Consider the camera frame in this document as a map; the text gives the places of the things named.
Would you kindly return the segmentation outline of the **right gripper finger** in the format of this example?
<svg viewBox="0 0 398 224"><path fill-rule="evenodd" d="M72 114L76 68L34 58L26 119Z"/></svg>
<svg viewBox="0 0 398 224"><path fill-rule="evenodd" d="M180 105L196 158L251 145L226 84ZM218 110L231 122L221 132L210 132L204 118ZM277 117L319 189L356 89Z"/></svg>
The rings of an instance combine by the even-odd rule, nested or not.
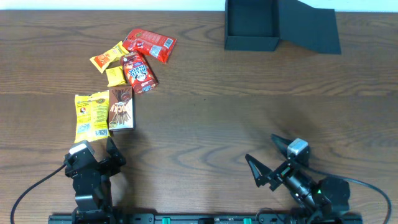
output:
<svg viewBox="0 0 398 224"><path fill-rule="evenodd" d="M273 170L271 170L249 154L245 155L245 159L250 166L256 186L260 187L266 185L269 182L268 176L273 173Z"/></svg>
<svg viewBox="0 0 398 224"><path fill-rule="evenodd" d="M287 148L288 146L292 143L292 140L282 138L276 134L271 134L271 140L275 144L275 146L278 148L279 152L284 156L288 157L287 155Z"/></svg>

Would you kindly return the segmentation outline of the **brown Pocky box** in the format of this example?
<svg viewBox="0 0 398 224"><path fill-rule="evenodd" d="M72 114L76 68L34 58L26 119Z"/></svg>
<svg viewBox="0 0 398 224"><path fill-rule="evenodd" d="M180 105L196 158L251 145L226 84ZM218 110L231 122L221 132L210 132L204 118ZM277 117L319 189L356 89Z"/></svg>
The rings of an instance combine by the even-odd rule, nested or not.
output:
<svg viewBox="0 0 398 224"><path fill-rule="evenodd" d="M109 89L108 129L122 131L134 129L134 98L131 86L114 86Z"/></svg>

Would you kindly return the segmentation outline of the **yellow snack bag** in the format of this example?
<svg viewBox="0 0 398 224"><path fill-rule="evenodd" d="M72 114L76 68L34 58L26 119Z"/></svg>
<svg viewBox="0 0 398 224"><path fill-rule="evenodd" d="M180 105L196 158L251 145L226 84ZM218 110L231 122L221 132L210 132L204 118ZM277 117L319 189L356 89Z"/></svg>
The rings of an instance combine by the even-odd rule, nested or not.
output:
<svg viewBox="0 0 398 224"><path fill-rule="evenodd" d="M109 91L75 95L75 143L106 139L108 131Z"/></svg>

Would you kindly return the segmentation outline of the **black gift box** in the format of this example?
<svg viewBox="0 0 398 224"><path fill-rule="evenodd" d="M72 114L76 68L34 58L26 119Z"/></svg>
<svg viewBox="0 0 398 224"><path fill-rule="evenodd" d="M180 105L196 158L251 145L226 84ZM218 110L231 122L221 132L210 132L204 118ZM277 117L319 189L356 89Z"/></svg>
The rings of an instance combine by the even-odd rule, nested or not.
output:
<svg viewBox="0 0 398 224"><path fill-rule="evenodd" d="M340 54L334 9L298 0L226 0L224 48L273 52L281 40L321 54Z"/></svg>

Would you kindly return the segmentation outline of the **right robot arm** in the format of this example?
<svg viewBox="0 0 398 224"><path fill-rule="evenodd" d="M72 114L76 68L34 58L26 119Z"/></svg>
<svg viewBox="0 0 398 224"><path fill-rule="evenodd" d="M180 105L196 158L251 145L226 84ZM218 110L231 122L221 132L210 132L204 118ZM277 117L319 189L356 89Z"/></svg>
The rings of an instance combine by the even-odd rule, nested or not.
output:
<svg viewBox="0 0 398 224"><path fill-rule="evenodd" d="M284 185L299 203L300 209L280 220L283 223L343 223L349 210L349 183L338 177L325 177L315 182L302 170L308 168L310 146L297 138L282 138L276 134L271 140L285 157L285 161L272 170L249 154L245 159L258 187L269 184L272 191Z"/></svg>

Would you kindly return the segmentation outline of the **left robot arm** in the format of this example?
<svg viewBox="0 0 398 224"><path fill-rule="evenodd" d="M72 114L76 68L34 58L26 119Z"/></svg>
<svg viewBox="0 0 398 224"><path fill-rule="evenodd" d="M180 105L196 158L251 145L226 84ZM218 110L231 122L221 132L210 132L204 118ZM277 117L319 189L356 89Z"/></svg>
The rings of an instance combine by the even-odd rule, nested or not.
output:
<svg viewBox="0 0 398 224"><path fill-rule="evenodd" d="M126 158L111 137L107 138L108 157L97 161L87 140L74 144L64 156L65 175L73 179L76 210L73 223L116 223L110 177L120 173Z"/></svg>

